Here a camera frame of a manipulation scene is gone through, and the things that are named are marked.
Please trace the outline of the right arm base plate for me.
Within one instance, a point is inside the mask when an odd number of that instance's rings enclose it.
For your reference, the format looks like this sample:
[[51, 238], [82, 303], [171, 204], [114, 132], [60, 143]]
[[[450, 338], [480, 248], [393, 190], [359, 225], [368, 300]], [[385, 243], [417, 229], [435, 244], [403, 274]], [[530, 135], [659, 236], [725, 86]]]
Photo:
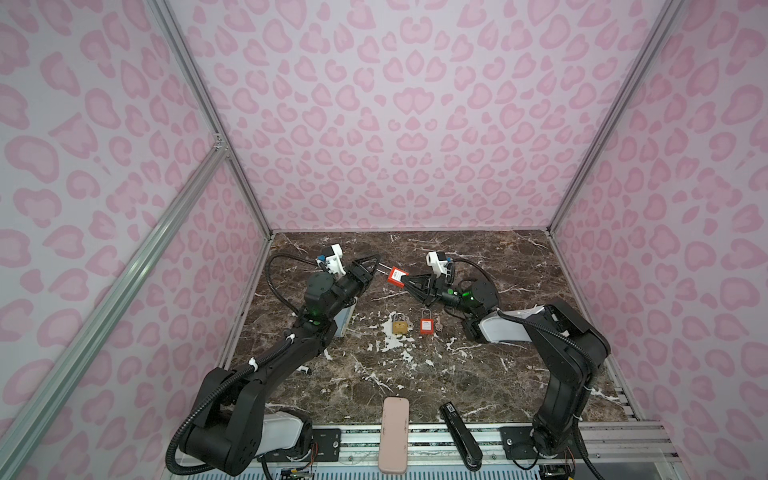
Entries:
[[499, 428], [501, 444], [508, 460], [582, 459], [573, 431], [550, 442], [531, 425], [502, 426]]

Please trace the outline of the red padlock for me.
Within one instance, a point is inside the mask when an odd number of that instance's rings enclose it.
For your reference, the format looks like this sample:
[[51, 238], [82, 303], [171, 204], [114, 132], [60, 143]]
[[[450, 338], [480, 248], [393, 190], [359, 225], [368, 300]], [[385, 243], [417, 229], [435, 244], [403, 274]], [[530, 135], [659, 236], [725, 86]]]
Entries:
[[408, 276], [406, 271], [386, 265], [380, 265], [378, 267], [378, 272], [385, 276], [388, 283], [398, 288], [404, 287], [404, 279]]
[[419, 320], [419, 331], [421, 335], [433, 335], [436, 331], [435, 319], [429, 308], [423, 308]]

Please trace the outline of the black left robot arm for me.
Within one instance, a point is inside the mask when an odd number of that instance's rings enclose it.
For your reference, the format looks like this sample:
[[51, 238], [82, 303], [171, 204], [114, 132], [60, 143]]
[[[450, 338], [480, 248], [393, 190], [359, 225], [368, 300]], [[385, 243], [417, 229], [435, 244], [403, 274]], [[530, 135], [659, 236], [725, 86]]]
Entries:
[[336, 316], [369, 288], [380, 263], [378, 255], [358, 258], [337, 274], [328, 260], [327, 255], [317, 259], [303, 305], [289, 307], [296, 321], [281, 341], [238, 367], [217, 367], [204, 377], [191, 412], [166, 450], [170, 473], [190, 476], [217, 469], [237, 476], [267, 453], [309, 450], [310, 418], [289, 411], [267, 414], [266, 402], [293, 372], [324, 352], [337, 331]]

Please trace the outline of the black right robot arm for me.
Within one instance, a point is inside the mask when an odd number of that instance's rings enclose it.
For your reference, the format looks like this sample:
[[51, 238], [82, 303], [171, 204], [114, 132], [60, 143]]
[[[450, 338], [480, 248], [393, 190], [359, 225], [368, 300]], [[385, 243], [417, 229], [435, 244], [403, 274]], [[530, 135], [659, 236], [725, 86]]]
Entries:
[[547, 457], [565, 450], [577, 432], [600, 367], [611, 353], [606, 338], [559, 298], [525, 315], [503, 311], [499, 292], [485, 275], [457, 286], [434, 273], [406, 275], [401, 283], [424, 306], [439, 303], [459, 316], [470, 340], [533, 345], [549, 371], [544, 400], [532, 417], [533, 447]]

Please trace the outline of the brass padlock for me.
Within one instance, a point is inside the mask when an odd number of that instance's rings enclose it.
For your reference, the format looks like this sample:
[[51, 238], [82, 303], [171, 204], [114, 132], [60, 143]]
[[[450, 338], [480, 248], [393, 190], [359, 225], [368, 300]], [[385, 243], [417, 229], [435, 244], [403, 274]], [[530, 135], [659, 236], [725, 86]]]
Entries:
[[407, 335], [409, 332], [409, 322], [407, 317], [403, 313], [394, 312], [392, 314], [391, 329], [393, 335]]

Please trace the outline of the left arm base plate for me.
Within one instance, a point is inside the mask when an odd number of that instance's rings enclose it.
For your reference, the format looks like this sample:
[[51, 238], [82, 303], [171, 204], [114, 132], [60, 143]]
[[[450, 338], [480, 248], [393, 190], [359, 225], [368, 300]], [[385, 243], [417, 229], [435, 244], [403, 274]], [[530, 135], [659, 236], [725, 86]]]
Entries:
[[299, 461], [308, 463], [336, 462], [339, 460], [342, 431], [338, 428], [310, 428], [300, 436]]

